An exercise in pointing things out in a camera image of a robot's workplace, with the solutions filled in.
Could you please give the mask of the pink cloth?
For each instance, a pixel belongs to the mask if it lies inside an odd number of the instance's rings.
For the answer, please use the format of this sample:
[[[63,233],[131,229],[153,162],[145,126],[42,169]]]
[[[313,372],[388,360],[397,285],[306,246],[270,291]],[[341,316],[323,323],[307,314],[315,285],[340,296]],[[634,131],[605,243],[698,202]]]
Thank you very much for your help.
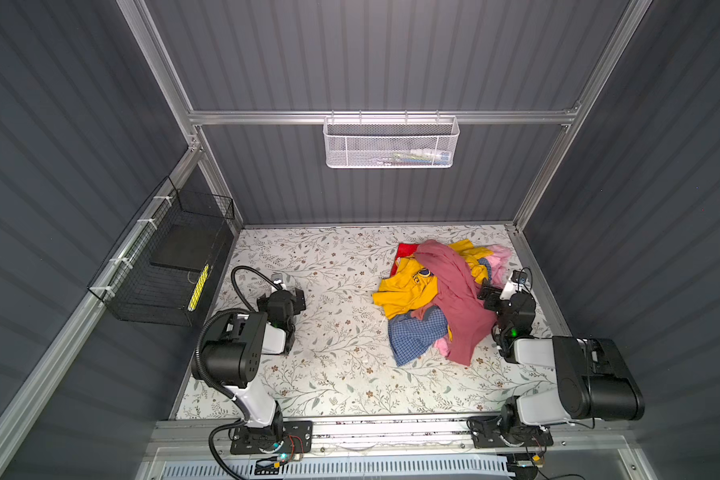
[[[501,245],[476,246],[460,240],[430,250],[428,267],[437,278],[434,304],[444,314],[448,333],[447,358],[468,366],[478,344],[498,321],[497,314],[478,298],[484,283],[501,288],[507,279],[511,251]]]

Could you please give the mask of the floral table mat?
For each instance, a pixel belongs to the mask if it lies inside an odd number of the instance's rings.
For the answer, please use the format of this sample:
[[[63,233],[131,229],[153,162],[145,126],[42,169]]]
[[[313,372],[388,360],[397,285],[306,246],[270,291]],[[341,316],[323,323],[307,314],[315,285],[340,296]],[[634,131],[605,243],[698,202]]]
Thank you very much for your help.
[[[501,225],[393,225],[247,229],[237,241],[217,309],[238,307],[268,291],[262,274],[285,273],[304,290],[295,344],[264,358],[258,379],[288,417],[463,413],[497,410],[514,395],[555,382],[547,368],[504,362],[491,339],[469,365],[427,350],[397,366],[388,322],[372,296],[397,247],[432,239],[510,248]]]

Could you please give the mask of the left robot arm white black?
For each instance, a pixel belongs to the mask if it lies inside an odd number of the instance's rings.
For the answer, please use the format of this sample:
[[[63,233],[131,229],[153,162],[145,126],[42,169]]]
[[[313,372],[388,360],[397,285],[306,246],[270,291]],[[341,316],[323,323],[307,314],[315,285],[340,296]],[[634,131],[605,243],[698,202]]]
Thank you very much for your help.
[[[257,379],[265,356],[286,356],[295,341],[296,317],[306,309],[304,292],[277,290],[257,300],[258,311],[217,312],[201,329],[192,360],[194,379],[231,400],[244,425],[282,429],[278,402]]]

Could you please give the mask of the black pad in basket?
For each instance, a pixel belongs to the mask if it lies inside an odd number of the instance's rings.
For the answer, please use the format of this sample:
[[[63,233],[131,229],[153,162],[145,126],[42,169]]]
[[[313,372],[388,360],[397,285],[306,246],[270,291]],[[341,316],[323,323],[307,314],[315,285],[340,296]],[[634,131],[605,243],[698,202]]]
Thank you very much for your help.
[[[173,225],[150,257],[155,267],[200,273],[208,263],[216,233],[199,227]]]

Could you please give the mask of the items in white basket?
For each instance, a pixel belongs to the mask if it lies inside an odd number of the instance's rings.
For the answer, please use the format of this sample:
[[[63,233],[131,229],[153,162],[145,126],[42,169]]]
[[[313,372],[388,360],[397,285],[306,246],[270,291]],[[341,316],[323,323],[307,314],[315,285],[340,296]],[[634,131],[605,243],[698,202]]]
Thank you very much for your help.
[[[413,149],[408,151],[382,152],[372,159],[382,166],[430,166],[448,168],[452,165],[452,153],[440,149]]]

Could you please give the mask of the yellow shirt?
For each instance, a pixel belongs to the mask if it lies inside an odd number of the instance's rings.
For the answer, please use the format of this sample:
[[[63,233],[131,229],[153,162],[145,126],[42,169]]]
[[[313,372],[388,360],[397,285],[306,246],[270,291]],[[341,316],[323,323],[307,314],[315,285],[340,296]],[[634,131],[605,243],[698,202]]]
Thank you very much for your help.
[[[466,263],[477,284],[483,280],[492,282],[494,268],[504,266],[498,247],[475,246],[470,240],[461,240],[449,247]],[[382,308],[387,319],[425,307],[438,293],[436,276],[414,255],[402,258],[397,273],[383,279],[378,291],[372,294],[373,304]]]

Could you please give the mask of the blue checkered cloth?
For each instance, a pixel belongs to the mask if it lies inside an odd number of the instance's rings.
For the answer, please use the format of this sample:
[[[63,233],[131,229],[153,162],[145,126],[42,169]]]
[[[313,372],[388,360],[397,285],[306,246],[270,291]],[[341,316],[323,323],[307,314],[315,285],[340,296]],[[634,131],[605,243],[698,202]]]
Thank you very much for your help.
[[[390,348],[398,367],[418,359],[437,342],[446,344],[449,333],[446,316],[437,306],[429,307],[419,316],[408,312],[388,321]]]

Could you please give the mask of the maroon cloth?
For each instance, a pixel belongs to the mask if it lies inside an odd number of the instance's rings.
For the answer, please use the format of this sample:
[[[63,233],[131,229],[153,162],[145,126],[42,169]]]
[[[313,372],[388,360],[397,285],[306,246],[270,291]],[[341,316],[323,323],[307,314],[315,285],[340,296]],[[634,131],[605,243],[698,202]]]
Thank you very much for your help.
[[[478,299],[481,282],[489,277],[479,260],[492,254],[469,240],[451,245],[427,240],[414,253],[437,279],[433,304],[445,315],[451,332],[448,359],[463,366],[471,364],[476,347],[497,322],[497,315]]]

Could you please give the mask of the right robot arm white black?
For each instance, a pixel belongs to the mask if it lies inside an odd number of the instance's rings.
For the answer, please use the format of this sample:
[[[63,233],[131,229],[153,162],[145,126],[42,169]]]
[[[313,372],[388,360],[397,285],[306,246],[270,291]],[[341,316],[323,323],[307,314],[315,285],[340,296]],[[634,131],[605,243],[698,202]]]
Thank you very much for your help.
[[[500,441],[510,447],[549,447],[549,428],[595,428],[599,420],[636,421],[645,413],[645,400],[615,342],[610,339],[532,335],[536,301],[524,281],[499,289],[488,282],[478,299],[497,314],[491,331],[498,353],[510,364],[549,368],[555,386],[541,393],[514,395],[499,413],[479,427],[468,421],[476,443]]]

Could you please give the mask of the red cloth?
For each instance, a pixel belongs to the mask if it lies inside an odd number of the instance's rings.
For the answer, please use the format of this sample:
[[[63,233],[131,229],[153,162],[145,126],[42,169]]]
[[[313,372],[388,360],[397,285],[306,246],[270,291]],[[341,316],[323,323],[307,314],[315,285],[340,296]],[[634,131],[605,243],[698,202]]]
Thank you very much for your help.
[[[394,276],[397,273],[401,259],[412,257],[416,253],[418,247],[418,244],[409,243],[400,243],[398,245],[393,265],[390,270],[390,276]]]

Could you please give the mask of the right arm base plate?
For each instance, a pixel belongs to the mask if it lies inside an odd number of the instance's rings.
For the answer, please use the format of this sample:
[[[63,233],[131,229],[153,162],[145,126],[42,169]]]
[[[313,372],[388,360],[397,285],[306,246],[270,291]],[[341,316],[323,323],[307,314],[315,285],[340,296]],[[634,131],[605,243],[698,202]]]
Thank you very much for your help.
[[[499,415],[469,417],[466,426],[475,448],[546,449],[554,444],[549,430],[505,420]]]

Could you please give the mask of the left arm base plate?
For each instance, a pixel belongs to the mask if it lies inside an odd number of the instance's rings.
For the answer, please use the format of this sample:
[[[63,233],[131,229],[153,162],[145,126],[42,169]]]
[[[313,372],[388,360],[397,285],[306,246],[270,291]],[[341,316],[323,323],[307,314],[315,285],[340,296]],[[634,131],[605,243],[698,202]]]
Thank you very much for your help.
[[[311,451],[312,421],[285,421],[264,428],[239,427],[230,434],[233,455],[305,454]]]

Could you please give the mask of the yellow green object in basket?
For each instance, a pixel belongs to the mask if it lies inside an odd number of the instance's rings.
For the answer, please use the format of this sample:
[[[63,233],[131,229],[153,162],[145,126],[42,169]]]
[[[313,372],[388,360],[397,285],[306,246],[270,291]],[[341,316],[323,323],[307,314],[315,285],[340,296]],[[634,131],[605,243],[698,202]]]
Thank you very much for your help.
[[[210,273],[210,266],[206,264],[203,269],[201,270],[198,279],[195,283],[195,287],[193,289],[192,295],[190,297],[190,300],[187,304],[187,311],[188,312],[194,312],[197,309],[197,306],[200,302],[205,284],[207,282],[207,279],[209,277]]]

